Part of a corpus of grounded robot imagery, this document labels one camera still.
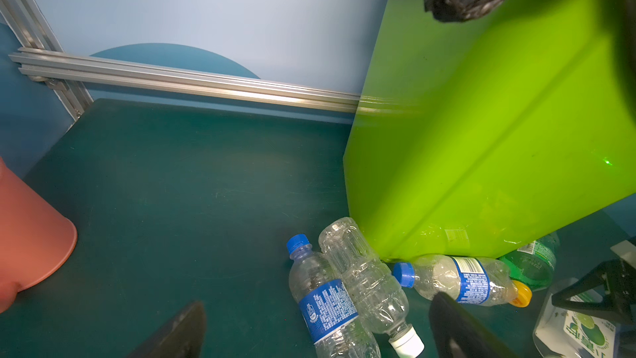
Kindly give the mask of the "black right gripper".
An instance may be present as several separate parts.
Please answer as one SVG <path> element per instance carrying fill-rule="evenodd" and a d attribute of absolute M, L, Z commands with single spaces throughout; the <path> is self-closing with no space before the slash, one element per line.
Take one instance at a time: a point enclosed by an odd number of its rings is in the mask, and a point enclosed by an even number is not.
<path fill-rule="evenodd" d="M 552 304 L 614 323 L 634 325 L 635 315 L 635 238 L 624 240 L 610 248 L 618 258 L 596 266 L 573 285 L 553 294 Z M 573 298 L 602 286 L 600 302 L 578 302 Z"/>

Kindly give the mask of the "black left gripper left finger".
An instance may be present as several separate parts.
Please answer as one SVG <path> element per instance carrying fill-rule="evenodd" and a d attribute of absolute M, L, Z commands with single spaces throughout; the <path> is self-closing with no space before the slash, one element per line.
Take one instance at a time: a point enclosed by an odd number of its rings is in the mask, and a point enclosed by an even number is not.
<path fill-rule="evenodd" d="M 207 319 L 201 301 L 191 301 L 138 345 L 128 357 L 200 357 Z"/>

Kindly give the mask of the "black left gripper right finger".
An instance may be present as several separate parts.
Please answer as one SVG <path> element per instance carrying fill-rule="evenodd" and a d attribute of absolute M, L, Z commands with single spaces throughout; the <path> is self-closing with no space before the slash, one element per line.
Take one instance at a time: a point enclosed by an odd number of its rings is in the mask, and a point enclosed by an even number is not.
<path fill-rule="evenodd" d="M 446 293 L 433 298 L 429 322 L 439 357 L 518 357 Z"/>

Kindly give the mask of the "blue cap water bottle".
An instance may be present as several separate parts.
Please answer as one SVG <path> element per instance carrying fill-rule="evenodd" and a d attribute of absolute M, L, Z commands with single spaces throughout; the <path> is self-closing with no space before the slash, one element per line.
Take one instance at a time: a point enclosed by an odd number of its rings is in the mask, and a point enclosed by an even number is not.
<path fill-rule="evenodd" d="M 532 290 L 512 279 L 510 268 L 497 259 L 424 255 L 397 262 L 393 276 L 402 287 L 430 301 L 445 293 L 460 304 L 526 308 L 533 298 Z"/>

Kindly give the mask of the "green bottle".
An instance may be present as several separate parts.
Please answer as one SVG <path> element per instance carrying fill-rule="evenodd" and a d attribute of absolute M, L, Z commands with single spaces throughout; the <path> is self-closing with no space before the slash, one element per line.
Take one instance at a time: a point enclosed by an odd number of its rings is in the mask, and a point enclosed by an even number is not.
<path fill-rule="evenodd" d="M 522 246 L 502 257 L 510 278 L 524 283 L 533 292 L 551 286 L 556 268 L 556 253 L 561 243 L 556 232 Z"/>

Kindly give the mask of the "blue label bottle blue cap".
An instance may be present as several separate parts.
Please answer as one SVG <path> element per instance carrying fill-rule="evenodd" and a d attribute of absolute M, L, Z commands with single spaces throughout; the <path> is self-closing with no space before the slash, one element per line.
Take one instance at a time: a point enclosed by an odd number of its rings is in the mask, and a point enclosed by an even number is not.
<path fill-rule="evenodd" d="M 349 293 L 326 256 L 308 238 L 287 243 L 293 261 L 289 288 L 319 357 L 380 357 L 373 334 L 359 318 Z"/>

